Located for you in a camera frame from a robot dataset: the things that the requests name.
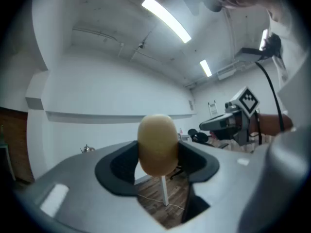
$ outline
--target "person's arm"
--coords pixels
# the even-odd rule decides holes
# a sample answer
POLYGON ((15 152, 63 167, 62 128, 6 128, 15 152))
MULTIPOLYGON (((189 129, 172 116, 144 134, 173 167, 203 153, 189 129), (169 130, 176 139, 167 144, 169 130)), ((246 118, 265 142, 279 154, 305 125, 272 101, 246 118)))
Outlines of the person's arm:
MULTIPOLYGON (((258 114, 260 131, 262 134, 276 136, 281 132, 278 115, 258 114)), ((284 128, 286 131, 293 127, 292 120, 287 115, 282 115, 284 128)), ((251 117, 249 124, 249 133, 258 133, 258 125, 254 116, 251 117)))

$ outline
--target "desk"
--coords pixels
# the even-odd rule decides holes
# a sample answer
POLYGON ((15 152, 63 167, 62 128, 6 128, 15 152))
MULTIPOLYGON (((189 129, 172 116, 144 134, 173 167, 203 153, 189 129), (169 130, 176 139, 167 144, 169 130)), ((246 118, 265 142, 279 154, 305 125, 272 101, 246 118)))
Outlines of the desk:
POLYGON ((188 134, 182 134, 181 135, 181 140, 182 141, 187 141, 187 142, 191 142, 192 141, 190 135, 188 135, 188 134))

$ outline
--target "air vent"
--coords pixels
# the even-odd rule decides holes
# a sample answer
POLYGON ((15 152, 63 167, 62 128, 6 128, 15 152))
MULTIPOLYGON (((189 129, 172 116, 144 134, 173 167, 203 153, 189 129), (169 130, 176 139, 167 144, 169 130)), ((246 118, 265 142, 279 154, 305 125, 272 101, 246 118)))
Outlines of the air vent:
POLYGON ((232 70, 234 70, 234 69, 235 69, 235 66, 234 66, 234 65, 230 65, 230 66, 228 66, 228 67, 226 67, 226 68, 224 68, 224 69, 218 71, 217 74, 218 74, 218 75, 222 75, 222 74, 224 74, 224 73, 226 73, 226 72, 229 72, 229 71, 232 71, 232 70))
POLYGON ((218 74, 218 79, 219 80, 226 79, 226 78, 232 76, 235 72, 236 72, 236 69, 233 69, 233 70, 227 71, 227 72, 225 72, 223 74, 218 74))

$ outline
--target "gray plastic surface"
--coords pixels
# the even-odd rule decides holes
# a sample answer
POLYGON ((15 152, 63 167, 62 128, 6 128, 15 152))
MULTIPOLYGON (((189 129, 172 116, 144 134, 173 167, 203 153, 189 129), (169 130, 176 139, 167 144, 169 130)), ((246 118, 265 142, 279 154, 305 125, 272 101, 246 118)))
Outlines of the gray plastic surface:
POLYGON ((232 113, 226 113, 222 116, 214 117, 208 121, 202 122, 199 128, 200 130, 203 130, 203 131, 227 129, 228 127, 226 125, 226 120, 230 117, 234 118, 234 115, 232 113))
MULTIPOLYGON (((95 177, 97 162, 126 144, 109 146, 64 160, 26 190, 27 199, 40 206, 53 185, 62 183, 69 187, 69 192, 55 221, 84 232, 167 231, 140 206, 136 198, 112 195, 103 189, 95 177)), ((254 154, 249 154, 196 143, 190 145, 215 156, 220 169, 207 182, 193 186, 196 195, 211 207, 170 232, 236 232, 243 209, 259 179, 267 146, 261 146, 254 154), (249 159, 249 164, 238 164, 240 158, 249 159)))
POLYGON ((310 148, 311 127, 286 132, 274 139, 256 192, 241 218, 240 232, 265 230, 282 216, 310 175, 310 148))

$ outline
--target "white cable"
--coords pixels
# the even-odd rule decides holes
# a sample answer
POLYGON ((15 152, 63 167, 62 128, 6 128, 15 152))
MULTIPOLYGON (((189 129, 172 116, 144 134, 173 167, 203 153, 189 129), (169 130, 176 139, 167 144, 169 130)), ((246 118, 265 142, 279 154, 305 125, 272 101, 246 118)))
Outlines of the white cable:
MULTIPOLYGON (((158 203, 163 203, 163 201, 158 201, 158 200, 154 200, 154 199, 150 199, 150 198, 147 198, 147 197, 145 197, 145 196, 143 196, 143 195, 140 195, 140 194, 138 194, 138 196, 141 196, 141 197, 143 197, 143 198, 145 198, 145 199, 147 199, 147 200, 153 200, 153 201, 155 201, 155 202, 158 202, 158 203)), ((183 208, 181 208, 181 207, 179 207, 178 205, 175 205, 175 204, 169 204, 169 205, 171 205, 171 206, 176 206, 176 207, 178 207, 179 209, 181 209, 181 210, 185 210, 185 209, 183 209, 183 208)))

